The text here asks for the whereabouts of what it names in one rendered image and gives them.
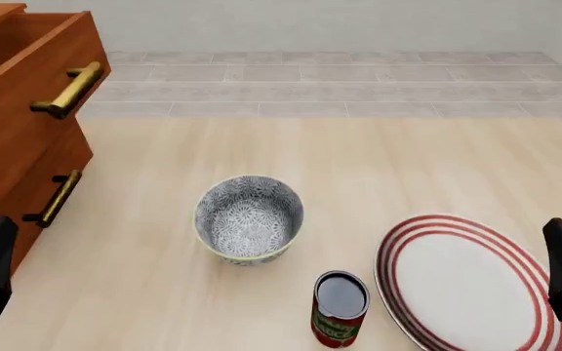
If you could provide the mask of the white plate with red rings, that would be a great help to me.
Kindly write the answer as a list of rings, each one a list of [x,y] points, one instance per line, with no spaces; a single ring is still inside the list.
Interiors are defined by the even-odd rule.
[[[400,221],[377,246],[374,277],[389,315],[422,351],[562,351],[546,269],[478,221]]]

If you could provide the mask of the closed wooden drawer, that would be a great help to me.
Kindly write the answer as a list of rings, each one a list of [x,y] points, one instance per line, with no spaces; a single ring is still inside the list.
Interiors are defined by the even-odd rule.
[[[42,229],[35,223],[23,221],[23,215],[36,215],[47,208],[59,185],[54,176],[83,171],[93,157],[79,123],[74,121],[64,128],[57,139],[48,146],[20,183],[0,202],[0,215],[6,215],[19,227],[12,256],[12,269],[22,263]]]

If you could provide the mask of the open wooden drawer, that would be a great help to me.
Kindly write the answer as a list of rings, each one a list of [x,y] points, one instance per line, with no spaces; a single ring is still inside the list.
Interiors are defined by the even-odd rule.
[[[110,66],[92,14],[13,14],[0,22],[0,200],[46,151],[64,120],[32,112],[72,81],[67,69],[98,61],[104,73],[68,117],[109,75]]]

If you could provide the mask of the grey patterned bowl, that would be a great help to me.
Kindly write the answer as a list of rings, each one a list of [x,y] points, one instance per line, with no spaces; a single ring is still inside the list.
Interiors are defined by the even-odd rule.
[[[225,262],[253,266],[277,259],[301,230],[301,198],[281,180],[239,175],[212,186],[193,223],[200,241]]]

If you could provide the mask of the red tomato sauce tin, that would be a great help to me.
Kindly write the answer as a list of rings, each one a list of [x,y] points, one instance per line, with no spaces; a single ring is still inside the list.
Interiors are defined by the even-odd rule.
[[[370,304],[365,284],[346,271],[327,271],[313,288],[310,326],[326,347],[349,347],[357,338]]]

